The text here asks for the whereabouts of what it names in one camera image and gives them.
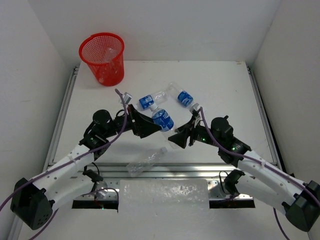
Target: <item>bottle label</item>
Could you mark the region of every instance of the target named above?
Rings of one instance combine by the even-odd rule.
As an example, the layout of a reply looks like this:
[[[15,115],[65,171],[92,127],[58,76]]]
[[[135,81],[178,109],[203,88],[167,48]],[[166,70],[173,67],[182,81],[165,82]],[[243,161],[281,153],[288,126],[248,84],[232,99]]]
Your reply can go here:
[[[187,93],[186,91],[182,91],[180,92],[179,96],[178,96],[178,100],[180,103],[182,103],[185,107],[189,106],[192,101],[194,100],[194,98],[189,95],[189,93]]]
[[[139,102],[143,110],[147,109],[148,107],[150,107],[152,104],[155,103],[151,95],[140,98]]]
[[[152,119],[155,124],[161,126],[161,132],[169,131],[174,127],[174,121],[164,109],[158,111]]]

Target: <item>red mesh basket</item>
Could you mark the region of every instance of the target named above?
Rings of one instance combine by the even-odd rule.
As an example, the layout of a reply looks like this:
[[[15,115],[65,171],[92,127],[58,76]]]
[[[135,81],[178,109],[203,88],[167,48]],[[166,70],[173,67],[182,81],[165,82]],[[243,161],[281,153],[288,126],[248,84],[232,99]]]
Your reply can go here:
[[[80,58],[104,86],[117,85],[124,79],[125,43],[116,34],[101,32],[87,38],[79,48]]]

